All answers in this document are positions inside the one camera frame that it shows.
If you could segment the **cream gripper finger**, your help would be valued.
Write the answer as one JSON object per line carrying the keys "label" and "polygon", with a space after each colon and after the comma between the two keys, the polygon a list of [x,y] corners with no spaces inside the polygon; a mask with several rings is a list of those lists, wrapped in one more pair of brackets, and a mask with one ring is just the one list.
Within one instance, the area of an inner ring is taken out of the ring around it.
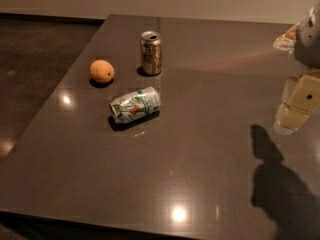
{"label": "cream gripper finger", "polygon": [[320,73],[290,77],[285,83],[282,103],[275,116],[275,131],[281,135],[296,132],[319,107]]}
{"label": "cream gripper finger", "polygon": [[295,42],[297,37],[297,30],[300,24],[293,25],[284,34],[279,36],[274,42],[273,47],[282,51],[293,51],[295,49]]}

